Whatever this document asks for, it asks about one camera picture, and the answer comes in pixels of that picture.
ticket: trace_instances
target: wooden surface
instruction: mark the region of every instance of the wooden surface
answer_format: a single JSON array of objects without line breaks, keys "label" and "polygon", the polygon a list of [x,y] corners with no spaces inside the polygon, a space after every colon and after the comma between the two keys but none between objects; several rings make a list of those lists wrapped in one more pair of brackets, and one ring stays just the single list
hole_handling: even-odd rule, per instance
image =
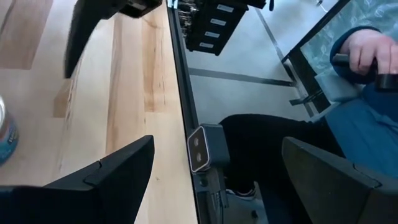
[{"label": "wooden surface", "polygon": [[0,95],[20,132],[0,184],[45,185],[151,134],[155,161],[136,223],[197,223],[165,3],[142,19],[101,21],[63,80],[74,3],[0,2]]}]

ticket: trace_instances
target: black joystick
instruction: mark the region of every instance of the black joystick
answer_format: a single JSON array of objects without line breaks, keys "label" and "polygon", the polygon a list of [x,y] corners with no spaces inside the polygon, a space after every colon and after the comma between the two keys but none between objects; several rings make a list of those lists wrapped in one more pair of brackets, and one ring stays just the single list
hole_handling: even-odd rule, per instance
[{"label": "black joystick", "polygon": [[[346,54],[336,54],[331,63],[334,66],[339,67],[349,67],[349,55]],[[374,60],[371,68],[371,71],[377,72],[377,61]],[[376,75],[375,80],[375,88],[378,92],[384,93],[398,93],[398,75],[394,74],[380,74]]]}]

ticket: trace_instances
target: blue jacket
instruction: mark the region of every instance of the blue jacket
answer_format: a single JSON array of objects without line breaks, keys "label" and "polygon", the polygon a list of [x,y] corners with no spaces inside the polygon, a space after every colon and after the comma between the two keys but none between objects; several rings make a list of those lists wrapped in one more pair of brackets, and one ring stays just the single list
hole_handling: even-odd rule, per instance
[{"label": "blue jacket", "polygon": [[[332,47],[330,59],[344,41],[360,29],[345,33]],[[398,93],[378,93],[375,73],[366,76],[349,68],[334,67],[351,83],[365,84],[360,98],[344,103],[326,115],[328,125],[347,159],[389,176],[398,177]]]}]

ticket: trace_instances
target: sneaker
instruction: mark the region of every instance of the sneaker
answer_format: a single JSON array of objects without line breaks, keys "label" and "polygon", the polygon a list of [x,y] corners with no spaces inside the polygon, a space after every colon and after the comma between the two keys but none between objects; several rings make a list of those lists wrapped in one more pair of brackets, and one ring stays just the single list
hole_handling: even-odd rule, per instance
[{"label": "sneaker", "polygon": [[256,198],[256,188],[250,189],[248,192],[238,192],[237,190],[226,189],[227,194],[235,195],[242,200],[254,200]]}]

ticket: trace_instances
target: hand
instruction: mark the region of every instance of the hand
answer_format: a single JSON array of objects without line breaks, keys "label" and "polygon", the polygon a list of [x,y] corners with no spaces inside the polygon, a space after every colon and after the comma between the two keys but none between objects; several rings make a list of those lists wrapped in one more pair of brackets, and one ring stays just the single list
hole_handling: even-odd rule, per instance
[{"label": "hand", "polygon": [[389,36],[378,31],[363,29],[352,34],[340,52],[349,54],[349,67],[366,75],[376,58],[378,74],[398,74],[398,45]]}]

